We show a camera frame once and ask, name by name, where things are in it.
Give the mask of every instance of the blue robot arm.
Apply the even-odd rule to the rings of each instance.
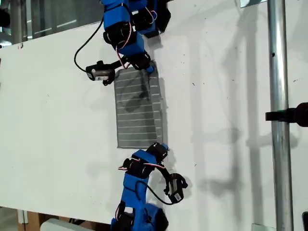
[[[149,189],[161,202],[173,205],[183,198],[183,188],[187,188],[185,179],[180,174],[169,174],[162,161],[167,156],[168,147],[165,144],[154,143],[147,151],[138,150],[130,159],[126,159],[121,170],[125,170],[121,202],[111,221],[114,231],[164,231],[168,220],[163,210],[146,203],[146,191]],[[149,175],[159,169],[166,180],[165,194],[171,203],[162,201],[148,186]],[[132,213],[125,208],[133,209]]]
[[[171,18],[167,8],[169,0],[100,1],[105,7],[102,20],[105,29],[103,38],[116,52],[124,56],[112,64],[98,61],[97,64],[88,66],[85,72],[89,78],[103,80],[103,84],[107,86],[114,81],[115,69],[124,66],[126,62],[136,70],[145,69],[152,73],[154,67],[150,65],[151,57],[144,49],[142,35],[151,38],[165,31]]]

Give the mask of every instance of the floor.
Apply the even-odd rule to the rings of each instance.
[[[17,212],[15,209],[0,207],[0,230],[17,231]]]

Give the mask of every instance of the white table surface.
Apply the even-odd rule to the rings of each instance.
[[[290,106],[308,100],[308,2],[287,1]],[[275,227],[267,5],[175,0],[161,44],[147,46],[167,103],[167,167],[186,177],[169,230]],[[74,53],[97,24],[0,50],[0,206],[110,223],[122,193],[113,86],[89,81]],[[95,36],[87,66],[116,60]],[[291,125],[295,230],[308,209],[308,130]],[[150,185],[163,195],[159,172]],[[157,203],[152,195],[149,201]]]

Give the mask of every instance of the pole clamp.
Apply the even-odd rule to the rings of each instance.
[[[265,120],[297,123],[301,127],[308,127],[308,103],[301,103],[297,108],[288,108],[277,112],[266,112]]]

